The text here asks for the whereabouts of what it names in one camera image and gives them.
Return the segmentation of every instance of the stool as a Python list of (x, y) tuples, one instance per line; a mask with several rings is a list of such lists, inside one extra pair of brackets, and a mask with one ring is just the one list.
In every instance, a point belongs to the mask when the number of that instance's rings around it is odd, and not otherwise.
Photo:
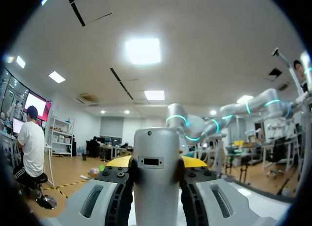
[(56, 200), (52, 196), (43, 195), (41, 190), (42, 183), (48, 181), (47, 175), (43, 173), (40, 176), (32, 177), (31, 181), (34, 182), (35, 185), (35, 189), (33, 191), (35, 192), (36, 202), (39, 204), (39, 206), (45, 209), (55, 209), (57, 206)]

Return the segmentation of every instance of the monitor screen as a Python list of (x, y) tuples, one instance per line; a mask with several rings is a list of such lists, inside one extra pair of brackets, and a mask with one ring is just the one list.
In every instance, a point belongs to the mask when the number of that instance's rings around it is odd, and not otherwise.
[(43, 121), (47, 120), (51, 108), (51, 103), (48, 103), (45, 100), (29, 93), (25, 103), (25, 112), (27, 111), (29, 106), (35, 106), (38, 111), (38, 119)]
[(29, 106), (35, 106), (38, 111), (38, 116), (43, 116), (44, 108), (46, 102), (33, 94), (28, 94), (26, 99), (25, 109), (28, 109)]
[(24, 124), (24, 122), (16, 119), (16, 118), (13, 118), (13, 132), (14, 133), (19, 133), (20, 130), (21, 130), (21, 126)]

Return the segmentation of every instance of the storage box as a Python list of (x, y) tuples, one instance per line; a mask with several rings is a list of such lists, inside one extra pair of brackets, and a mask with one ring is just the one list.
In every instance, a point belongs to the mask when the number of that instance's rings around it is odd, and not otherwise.
[(54, 141), (54, 142), (57, 142), (58, 139), (59, 139), (59, 137), (58, 137), (57, 135), (53, 135), (53, 141)]
[(58, 142), (64, 142), (64, 136), (63, 135), (60, 135), (59, 137), (58, 137)]
[(66, 144), (70, 144), (70, 138), (64, 138), (64, 142), (66, 143)]

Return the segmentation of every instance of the robotic arm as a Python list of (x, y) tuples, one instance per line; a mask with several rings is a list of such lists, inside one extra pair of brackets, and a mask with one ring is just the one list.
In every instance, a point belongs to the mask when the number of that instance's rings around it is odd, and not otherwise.
[(275, 89), (268, 89), (253, 99), (241, 104), (229, 104), (219, 111), (221, 118), (204, 121), (201, 117), (187, 114), (180, 104), (168, 107), (167, 127), (176, 128), (180, 136), (185, 137), (186, 143), (192, 146), (205, 138), (219, 133), (230, 123), (234, 122), (234, 115), (251, 114), (264, 109), (268, 112), (265, 119), (285, 117), (291, 118), (300, 109), (298, 104), (281, 101)]

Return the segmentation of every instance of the person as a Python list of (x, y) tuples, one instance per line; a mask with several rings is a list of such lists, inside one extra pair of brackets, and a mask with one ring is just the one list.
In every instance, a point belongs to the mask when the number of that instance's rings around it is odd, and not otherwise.
[(306, 81), (306, 76), (304, 75), (304, 69), (302, 67), (302, 64), (299, 60), (295, 60), (293, 62), (293, 67), (296, 70), (298, 80), (300, 82), (300, 85), (303, 89), (303, 92), (308, 91), (308, 86), (307, 86), (307, 81)]
[(20, 130), (17, 138), (18, 149), (22, 150), (22, 162), (13, 170), (17, 182), (31, 187), (32, 177), (43, 174), (44, 164), (44, 134), (42, 128), (36, 124), (38, 111), (34, 106), (27, 109), (27, 122)]
[(98, 157), (98, 153), (99, 153), (99, 143), (97, 142), (97, 137), (93, 137), (93, 139), (90, 141), (90, 155), (94, 158)]

